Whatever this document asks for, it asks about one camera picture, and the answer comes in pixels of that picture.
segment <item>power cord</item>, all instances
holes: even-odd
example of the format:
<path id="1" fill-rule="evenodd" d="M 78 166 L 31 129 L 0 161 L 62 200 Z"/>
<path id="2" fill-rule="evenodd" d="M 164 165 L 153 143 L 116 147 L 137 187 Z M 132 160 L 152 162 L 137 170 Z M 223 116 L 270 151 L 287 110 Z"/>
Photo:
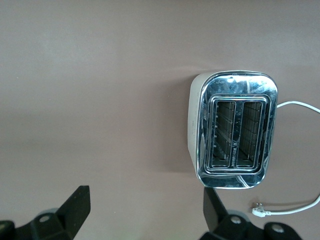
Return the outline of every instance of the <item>power cord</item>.
<path id="1" fill-rule="evenodd" d="M 288 105 L 288 104 L 296 104 L 296 105 L 300 105 L 303 107 L 306 107 L 308 109 L 311 109 L 317 113 L 320 114 L 320 109 L 311 106 L 307 103 L 301 102 L 301 101 L 285 101 L 283 103 L 278 104 L 276 107 L 280 108 L 282 106 Z M 303 207 L 299 207 L 297 209 L 294 210 L 284 210 L 284 211 L 268 211 L 264 209 L 264 206 L 262 205 L 262 203 L 257 203 L 257 207 L 254 207 L 252 209 L 252 214 L 255 216 L 258 216 L 260 218 L 264 218 L 265 216 L 271 216 L 271 215 L 287 215 L 287 214 L 295 214 L 304 210 L 307 210 L 309 208 L 314 207 L 315 205 L 317 205 L 320 202 L 320 195 L 317 197 L 317 199 L 310 203 L 309 205 L 303 206 Z"/>

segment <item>cord plug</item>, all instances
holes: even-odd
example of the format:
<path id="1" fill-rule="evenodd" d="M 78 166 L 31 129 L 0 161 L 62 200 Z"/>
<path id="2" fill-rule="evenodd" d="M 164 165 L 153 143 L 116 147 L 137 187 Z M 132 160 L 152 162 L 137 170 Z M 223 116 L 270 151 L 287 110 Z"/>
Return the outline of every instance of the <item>cord plug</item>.
<path id="1" fill-rule="evenodd" d="M 270 216 L 270 211 L 265 211 L 264 206 L 262 203 L 257 203 L 257 207 L 252 208 L 252 214 L 258 216 L 260 218 L 264 218 L 265 216 Z"/>

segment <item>black bracket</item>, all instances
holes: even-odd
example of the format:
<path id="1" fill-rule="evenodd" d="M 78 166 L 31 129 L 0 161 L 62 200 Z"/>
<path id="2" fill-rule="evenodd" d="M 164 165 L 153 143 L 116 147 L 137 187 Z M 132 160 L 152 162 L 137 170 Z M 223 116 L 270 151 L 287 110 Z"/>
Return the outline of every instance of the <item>black bracket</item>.
<path id="1" fill-rule="evenodd" d="M 89 186 L 79 186 L 55 213 L 41 214 L 18 228 L 13 221 L 0 221 L 0 240 L 73 240 L 90 209 Z"/>
<path id="2" fill-rule="evenodd" d="M 239 215 L 228 214 L 213 188 L 204 188 L 203 213 L 210 232 L 200 240 L 302 240 L 286 224 L 268 222 L 261 229 Z"/>

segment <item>brown surface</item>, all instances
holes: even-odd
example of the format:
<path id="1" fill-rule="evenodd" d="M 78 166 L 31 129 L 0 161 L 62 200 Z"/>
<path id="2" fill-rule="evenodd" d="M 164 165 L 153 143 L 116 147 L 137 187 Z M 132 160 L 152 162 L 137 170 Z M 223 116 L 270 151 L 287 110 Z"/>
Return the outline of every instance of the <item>brown surface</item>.
<path id="1" fill-rule="evenodd" d="M 193 78 L 261 71 L 279 102 L 320 107 L 320 2 L 2 1 L 0 216 L 17 225 L 90 185 L 76 239 L 198 239 L 203 187 L 187 149 Z M 227 209 L 319 193 L 320 116 L 279 109 L 265 181 L 219 190 Z M 318 239 L 320 206 L 257 218 Z"/>

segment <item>black mount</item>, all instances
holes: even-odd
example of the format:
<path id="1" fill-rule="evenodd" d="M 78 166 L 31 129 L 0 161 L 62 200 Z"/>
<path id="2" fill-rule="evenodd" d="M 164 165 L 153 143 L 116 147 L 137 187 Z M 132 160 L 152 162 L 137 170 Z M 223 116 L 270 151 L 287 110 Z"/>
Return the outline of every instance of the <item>black mount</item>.
<path id="1" fill-rule="evenodd" d="M 89 213 L 89 186 L 79 186 L 55 213 L 41 214 L 18 228 L 13 221 L 0 221 L 0 240 L 72 240 Z"/>
<path id="2" fill-rule="evenodd" d="M 200 240 L 302 240 L 286 224 L 268 222 L 261 229 L 239 215 L 228 214 L 213 188 L 204 188 L 203 213 L 209 232 Z"/>

